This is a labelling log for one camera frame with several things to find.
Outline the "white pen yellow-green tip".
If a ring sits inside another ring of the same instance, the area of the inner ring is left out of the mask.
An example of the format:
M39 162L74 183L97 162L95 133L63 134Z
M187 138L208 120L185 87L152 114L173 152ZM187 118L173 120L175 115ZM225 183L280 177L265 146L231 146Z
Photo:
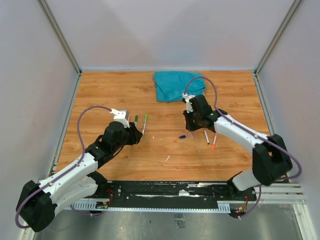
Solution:
M143 126L142 126L142 135L144 136L145 130L146 130L146 125L147 125L147 120L148 120L148 114L146 113L144 116L144 121L143 121Z

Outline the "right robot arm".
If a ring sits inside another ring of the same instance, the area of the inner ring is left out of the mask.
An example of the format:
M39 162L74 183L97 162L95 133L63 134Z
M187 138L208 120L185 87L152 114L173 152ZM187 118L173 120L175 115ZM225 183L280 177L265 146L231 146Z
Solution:
M213 110L202 94L183 94L182 101L186 104L183 115L188 131L208 129L241 145L252 156L252 168L227 181L226 193L230 199L240 199L247 189L255 186L270 186L292 169L293 164L281 136L254 131L227 112L219 108Z

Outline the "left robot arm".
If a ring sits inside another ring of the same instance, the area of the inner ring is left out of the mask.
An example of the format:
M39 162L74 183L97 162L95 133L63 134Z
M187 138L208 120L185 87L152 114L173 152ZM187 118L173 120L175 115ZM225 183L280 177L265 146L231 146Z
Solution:
M44 230L65 208L82 198L101 198L107 193L106 179L97 172L115 158L124 146L136 145L143 137L133 122L125 127L112 121L94 143L58 173L22 188L15 214L15 224L34 232Z

